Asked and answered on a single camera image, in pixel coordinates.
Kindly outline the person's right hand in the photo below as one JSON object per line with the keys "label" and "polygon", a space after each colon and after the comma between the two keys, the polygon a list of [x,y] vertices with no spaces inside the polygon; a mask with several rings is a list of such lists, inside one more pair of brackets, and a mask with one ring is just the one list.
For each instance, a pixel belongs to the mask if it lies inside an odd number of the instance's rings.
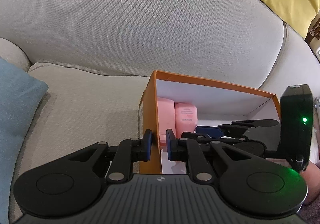
{"label": "person's right hand", "polygon": [[304,171],[300,173],[300,176],[305,180],[308,187],[308,194],[304,201],[305,205],[313,203],[319,197],[320,193],[320,171],[319,167],[309,162]]}

